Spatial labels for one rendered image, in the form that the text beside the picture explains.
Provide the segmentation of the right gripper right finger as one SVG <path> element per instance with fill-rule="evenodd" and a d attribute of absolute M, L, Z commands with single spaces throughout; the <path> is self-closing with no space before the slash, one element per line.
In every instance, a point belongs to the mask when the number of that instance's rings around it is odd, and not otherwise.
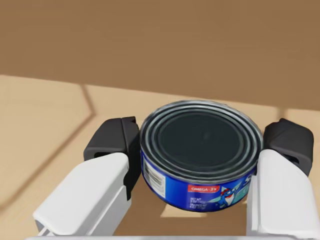
<path fill-rule="evenodd" d="M 312 131 L 281 118 L 265 127 L 263 143 L 247 196 L 246 234 L 314 238 Z"/>

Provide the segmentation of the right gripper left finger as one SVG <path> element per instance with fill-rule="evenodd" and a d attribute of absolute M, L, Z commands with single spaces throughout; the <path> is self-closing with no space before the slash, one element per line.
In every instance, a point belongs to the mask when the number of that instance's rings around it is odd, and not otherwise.
<path fill-rule="evenodd" d="M 40 236 L 112 236 L 141 175 L 140 131 L 133 116 L 108 119 L 78 164 L 33 213 Z"/>

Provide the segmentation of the blue can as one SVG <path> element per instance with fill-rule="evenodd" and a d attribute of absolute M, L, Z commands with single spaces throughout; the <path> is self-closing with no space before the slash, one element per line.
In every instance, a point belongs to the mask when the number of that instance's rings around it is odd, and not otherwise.
<path fill-rule="evenodd" d="M 181 100 L 153 111 L 140 128 L 142 176 L 167 204 L 216 212 L 249 191 L 263 148 L 244 113 L 209 100 Z"/>

